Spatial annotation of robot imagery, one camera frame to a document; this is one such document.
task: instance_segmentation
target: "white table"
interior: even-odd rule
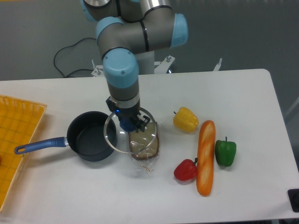
[[[237,70],[139,78],[142,107],[161,122],[161,153],[154,171],[136,172],[128,155],[114,152],[86,162],[70,148],[31,153],[0,223],[199,223],[298,217],[287,190],[299,175],[270,74]],[[104,77],[0,82],[0,94],[48,105],[34,140],[65,136],[79,114],[109,113]],[[215,161],[214,185],[202,197],[195,182],[181,185],[173,171],[197,155],[199,127],[184,134],[173,111],[189,107],[216,124],[216,139],[237,143],[230,168]]]

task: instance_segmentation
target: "green bell pepper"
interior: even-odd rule
[[[230,167],[233,164],[236,151],[236,143],[228,141],[227,137],[225,137],[225,141],[217,140],[215,144],[217,163],[220,166]]]

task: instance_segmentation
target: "blue pan handle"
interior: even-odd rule
[[[66,147],[67,141],[65,137],[58,137],[53,139],[47,139],[43,141],[38,141],[34,143],[29,143],[26,145],[18,146],[14,149],[15,154],[24,154],[33,152],[36,150],[40,150],[43,148],[49,148],[49,147]]]

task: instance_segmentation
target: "baguette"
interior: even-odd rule
[[[214,177],[214,146],[216,128],[211,120],[205,121],[199,132],[198,163],[197,163],[197,191],[202,196],[209,196],[212,190]]]

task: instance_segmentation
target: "red bell pepper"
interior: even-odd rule
[[[186,159],[182,161],[178,167],[174,170],[173,174],[179,181],[188,181],[197,176],[197,167],[196,163],[198,158],[195,158],[195,161]]]

